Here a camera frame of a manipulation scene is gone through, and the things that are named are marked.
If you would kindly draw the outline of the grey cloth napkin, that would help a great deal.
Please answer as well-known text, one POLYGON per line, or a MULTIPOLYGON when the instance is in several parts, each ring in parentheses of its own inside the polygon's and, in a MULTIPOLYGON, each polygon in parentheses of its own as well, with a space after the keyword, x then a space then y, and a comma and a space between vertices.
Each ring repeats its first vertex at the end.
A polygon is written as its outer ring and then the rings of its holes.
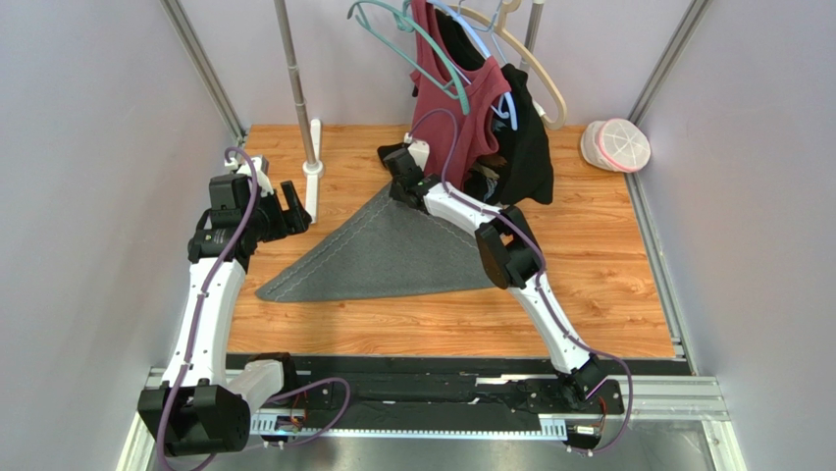
POLYGON ((345 223, 258 288, 280 303, 491 288, 475 238, 390 198, 384 186, 345 223))

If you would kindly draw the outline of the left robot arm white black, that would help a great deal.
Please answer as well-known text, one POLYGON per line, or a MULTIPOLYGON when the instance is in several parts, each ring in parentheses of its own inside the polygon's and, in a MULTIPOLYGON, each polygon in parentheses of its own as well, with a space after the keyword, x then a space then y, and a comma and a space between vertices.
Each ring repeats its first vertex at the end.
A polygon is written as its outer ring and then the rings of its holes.
POLYGON ((268 353, 229 379, 227 347, 255 249, 305 233, 312 218, 290 181, 279 191, 253 190, 247 176, 215 177, 209 195, 187 243, 189 293, 175 352, 160 385, 137 404, 161 461, 243 450, 252 414, 293 374, 287 354, 268 353))

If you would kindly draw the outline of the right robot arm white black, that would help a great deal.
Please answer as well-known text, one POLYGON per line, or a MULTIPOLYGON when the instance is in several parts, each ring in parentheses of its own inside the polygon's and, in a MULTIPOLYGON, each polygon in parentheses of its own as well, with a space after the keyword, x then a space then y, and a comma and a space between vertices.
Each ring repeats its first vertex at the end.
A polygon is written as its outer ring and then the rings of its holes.
POLYGON ((606 381, 599 357, 585 344, 557 301, 541 251, 522 211, 482 203, 437 175, 425 176, 399 148, 383 160, 392 176, 390 197, 460 228, 474 237, 489 280, 508 291, 528 314, 545 343, 555 373, 579 401, 595 396, 606 381))

